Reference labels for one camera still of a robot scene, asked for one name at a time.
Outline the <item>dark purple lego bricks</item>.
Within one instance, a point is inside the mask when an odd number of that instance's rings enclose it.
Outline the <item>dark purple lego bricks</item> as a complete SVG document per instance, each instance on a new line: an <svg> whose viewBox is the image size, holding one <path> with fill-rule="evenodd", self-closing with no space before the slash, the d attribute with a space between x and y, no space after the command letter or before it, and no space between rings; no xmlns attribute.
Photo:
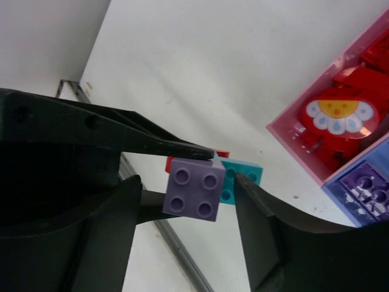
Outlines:
<svg viewBox="0 0 389 292"><path fill-rule="evenodd" d="M363 162L345 174L340 182L377 220L388 220L388 175L369 162Z"/></svg>

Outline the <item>lavender square lego brick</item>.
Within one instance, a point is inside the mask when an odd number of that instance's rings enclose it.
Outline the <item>lavender square lego brick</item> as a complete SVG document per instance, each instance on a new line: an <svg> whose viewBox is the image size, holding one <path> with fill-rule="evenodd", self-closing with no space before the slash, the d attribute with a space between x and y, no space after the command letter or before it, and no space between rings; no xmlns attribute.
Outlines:
<svg viewBox="0 0 389 292"><path fill-rule="evenodd" d="M225 168L221 161L174 158L163 213L215 222Z"/></svg>

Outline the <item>red legos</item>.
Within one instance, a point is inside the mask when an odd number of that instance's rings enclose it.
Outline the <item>red legos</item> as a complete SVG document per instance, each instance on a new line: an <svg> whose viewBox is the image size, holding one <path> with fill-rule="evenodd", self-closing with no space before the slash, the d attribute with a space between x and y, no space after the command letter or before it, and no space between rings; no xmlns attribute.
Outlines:
<svg viewBox="0 0 389 292"><path fill-rule="evenodd" d="M388 74L388 30L368 46L360 55L366 65Z"/></svg>

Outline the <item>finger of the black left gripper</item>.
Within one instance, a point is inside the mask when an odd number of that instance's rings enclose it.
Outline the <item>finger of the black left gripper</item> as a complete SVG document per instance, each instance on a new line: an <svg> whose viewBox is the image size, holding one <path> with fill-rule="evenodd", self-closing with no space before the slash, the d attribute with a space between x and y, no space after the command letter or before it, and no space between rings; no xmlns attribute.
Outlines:
<svg viewBox="0 0 389 292"><path fill-rule="evenodd" d="M165 193L138 190L136 192L136 225L179 217L175 214L171 215L163 212L165 197Z"/></svg>
<svg viewBox="0 0 389 292"><path fill-rule="evenodd" d="M135 111L1 89L1 140L89 145L197 160L211 148L182 140Z"/></svg>

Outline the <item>teal lego brick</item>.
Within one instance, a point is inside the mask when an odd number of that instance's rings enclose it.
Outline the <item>teal lego brick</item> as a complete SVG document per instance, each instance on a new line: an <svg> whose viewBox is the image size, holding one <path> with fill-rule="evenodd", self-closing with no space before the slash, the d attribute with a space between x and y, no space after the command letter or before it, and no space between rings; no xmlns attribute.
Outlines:
<svg viewBox="0 0 389 292"><path fill-rule="evenodd" d="M259 185L263 174L263 168L256 163L239 161L230 158L219 159L225 168L224 184L222 187L220 203L235 205L236 183L240 183L243 177Z"/></svg>

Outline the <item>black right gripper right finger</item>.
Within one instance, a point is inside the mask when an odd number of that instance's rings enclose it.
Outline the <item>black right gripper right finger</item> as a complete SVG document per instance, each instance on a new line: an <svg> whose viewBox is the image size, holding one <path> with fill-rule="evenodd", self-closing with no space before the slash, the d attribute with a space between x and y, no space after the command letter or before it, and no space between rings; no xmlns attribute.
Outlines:
<svg viewBox="0 0 389 292"><path fill-rule="evenodd" d="M387 291L388 223L352 228L236 182L235 207L251 291Z"/></svg>

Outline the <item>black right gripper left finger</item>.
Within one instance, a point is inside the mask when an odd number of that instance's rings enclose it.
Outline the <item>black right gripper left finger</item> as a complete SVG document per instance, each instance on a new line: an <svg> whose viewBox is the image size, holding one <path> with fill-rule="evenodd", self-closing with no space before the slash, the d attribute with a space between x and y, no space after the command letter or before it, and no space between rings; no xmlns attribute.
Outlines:
<svg viewBox="0 0 389 292"><path fill-rule="evenodd" d="M1 291L70 291L93 216L51 231L1 230Z"/></svg>

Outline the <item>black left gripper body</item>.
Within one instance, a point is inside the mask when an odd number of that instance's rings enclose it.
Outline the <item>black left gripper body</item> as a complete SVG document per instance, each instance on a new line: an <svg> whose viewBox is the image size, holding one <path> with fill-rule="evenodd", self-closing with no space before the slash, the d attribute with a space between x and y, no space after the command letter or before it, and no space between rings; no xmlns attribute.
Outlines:
<svg viewBox="0 0 389 292"><path fill-rule="evenodd" d="M119 161L119 152L96 146L1 142L1 230L121 217Z"/></svg>

